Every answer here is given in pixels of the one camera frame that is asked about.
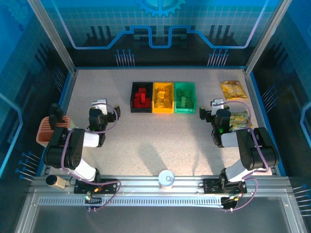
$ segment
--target vent grille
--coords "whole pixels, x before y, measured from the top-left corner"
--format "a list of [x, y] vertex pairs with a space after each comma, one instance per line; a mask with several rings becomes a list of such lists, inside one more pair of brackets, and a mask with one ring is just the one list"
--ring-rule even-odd
[[[83, 197], [41, 197], [39, 205], [62, 206], [101, 206], [109, 197], [102, 197], [100, 204], [85, 204]], [[217, 197], [115, 197], [109, 206], [208, 206], [222, 207]]]

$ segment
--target glass panel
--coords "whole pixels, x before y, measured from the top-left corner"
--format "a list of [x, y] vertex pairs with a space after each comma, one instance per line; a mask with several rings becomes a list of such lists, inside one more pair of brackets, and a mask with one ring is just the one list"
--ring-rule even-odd
[[0, 1], [0, 31], [0, 231], [14, 232], [44, 149], [39, 124], [68, 72], [26, 0]]
[[279, 0], [42, 1], [78, 67], [244, 66]]
[[292, 1], [254, 68], [285, 171], [289, 176], [308, 178], [311, 177], [310, 11], [309, 1]]

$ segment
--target plastic bin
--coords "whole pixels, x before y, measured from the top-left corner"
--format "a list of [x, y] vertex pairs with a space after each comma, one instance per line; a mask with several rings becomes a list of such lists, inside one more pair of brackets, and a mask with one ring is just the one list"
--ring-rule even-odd
[[196, 95], [194, 83], [174, 83], [175, 113], [195, 113]]
[[131, 94], [131, 113], [152, 112], [153, 83], [133, 82]]
[[174, 113], [174, 83], [154, 83], [153, 113]]

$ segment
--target gear logo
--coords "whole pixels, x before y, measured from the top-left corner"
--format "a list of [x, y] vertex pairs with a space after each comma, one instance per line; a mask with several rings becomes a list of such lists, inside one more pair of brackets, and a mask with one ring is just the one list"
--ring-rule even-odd
[[5, 6], [19, 23], [26, 20], [29, 15], [27, 0], [0, 0], [0, 7]]
[[144, 10], [147, 14], [151, 13], [151, 16], [163, 15], [169, 16], [169, 13], [174, 14], [176, 9], [181, 8], [181, 4], [186, 3], [185, 0], [137, 0], [140, 5], [140, 9]]

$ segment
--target green bin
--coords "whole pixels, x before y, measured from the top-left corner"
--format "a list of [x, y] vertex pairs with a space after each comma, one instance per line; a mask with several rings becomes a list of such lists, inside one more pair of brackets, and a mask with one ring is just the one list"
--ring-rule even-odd
[[196, 95], [194, 83], [174, 83], [174, 113], [195, 113]]

